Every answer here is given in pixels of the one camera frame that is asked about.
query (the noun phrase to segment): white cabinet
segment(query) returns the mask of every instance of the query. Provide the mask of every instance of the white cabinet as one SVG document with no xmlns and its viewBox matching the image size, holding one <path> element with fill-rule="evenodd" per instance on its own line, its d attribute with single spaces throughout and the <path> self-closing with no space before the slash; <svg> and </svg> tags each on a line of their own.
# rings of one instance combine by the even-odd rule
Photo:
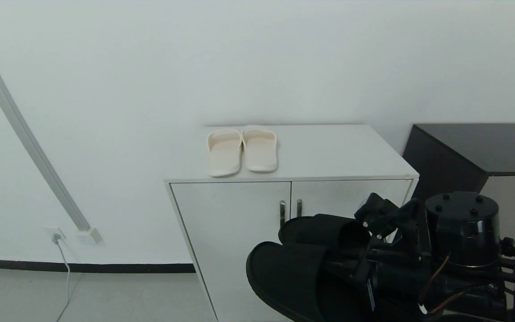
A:
<svg viewBox="0 0 515 322">
<path fill-rule="evenodd" d="M 285 321 L 252 291 L 245 259 L 258 243 L 278 240 L 291 183 L 174 183 L 172 191 L 218 319 Z"/>
<path fill-rule="evenodd" d="M 220 322 L 285 322 L 252 291 L 245 261 L 262 241 L 278 241 L 284 219 L 317 213 L 351 217 L 370 192 L 400 205 L 416 173 L 370 126 L 274 126 L 277 171 L 242 168 L 226 178 L 207 175 L 206 136 L 181 134 L 166 187 L 210 308 Z M 184 145 L 191 137 L 191 144 Z M 339 144 L 326 144 L 339 140 Z"/>
</svg>

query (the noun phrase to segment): cabinet door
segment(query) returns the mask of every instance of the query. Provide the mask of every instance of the cabinet door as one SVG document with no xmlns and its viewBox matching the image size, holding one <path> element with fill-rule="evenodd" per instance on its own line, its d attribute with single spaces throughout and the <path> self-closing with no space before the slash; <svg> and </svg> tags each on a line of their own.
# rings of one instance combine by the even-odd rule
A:
<svg viewBox="0 0 515 322">
<path fill-rule="evenodd" d="M 371 192 L 376 192 L 401 206 L 410 181 L 402 179 L 292 182 L 291 217 L 329 214 L 353 218 Z"/>
<path fill-rule="evenodd" d="M 180 183 L 172 191 L 218 320 L 286 321 L 252 291 L 245 261 L 258 243 L 279 243 L 280 201 L 289 219 L 291 183 Z"/>
</svg>

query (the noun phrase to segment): black furniture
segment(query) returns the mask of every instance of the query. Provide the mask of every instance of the black furniture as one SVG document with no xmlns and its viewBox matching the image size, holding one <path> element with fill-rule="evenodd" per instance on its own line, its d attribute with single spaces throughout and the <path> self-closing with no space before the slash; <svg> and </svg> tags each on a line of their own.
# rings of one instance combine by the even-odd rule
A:
<svg viewBox="0 0 515 322">
<path fill-rule="evenodd" d="M 403 158 L 421 175 L 416 198 L 481 192 L 490 177 L 515 177 L 515 124 L 415 124 Z"/>
</svg>

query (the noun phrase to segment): white wall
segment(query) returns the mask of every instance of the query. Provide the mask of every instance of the white wall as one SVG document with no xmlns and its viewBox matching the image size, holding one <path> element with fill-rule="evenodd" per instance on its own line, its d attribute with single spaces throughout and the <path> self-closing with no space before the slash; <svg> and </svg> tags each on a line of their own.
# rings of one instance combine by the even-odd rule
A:
<svg viewBox="0 0 515 322">
<path fill-rule="evenodd" d="M 0 259 L 188 263 L 163 186 L 183 126 L 515 122 L 515 3 L 2 1 L 0 72 L 74 225 L 0 111 Z"/>
</svg>

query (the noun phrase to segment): table top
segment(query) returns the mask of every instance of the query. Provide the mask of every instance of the table top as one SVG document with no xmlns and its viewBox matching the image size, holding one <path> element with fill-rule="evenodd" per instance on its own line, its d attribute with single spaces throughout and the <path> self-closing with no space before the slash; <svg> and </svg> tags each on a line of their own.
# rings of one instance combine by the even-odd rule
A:
<svg viewBox="0 0 515 322">
<path fill-rule="evenodd" d="M 278 138 L 278 169 L 231 176 L 208 175 L 209 133 L 226 127 L 176 133 L 167 147 L 166 183 L 414 179 L 418 173 L 372 127 L 356 125 L 268 126 Z"/>
<path fill-rule="evenodd" d="M 415 124 L 489 175 L 515 175 L 515 124 Z"/>
</svg>

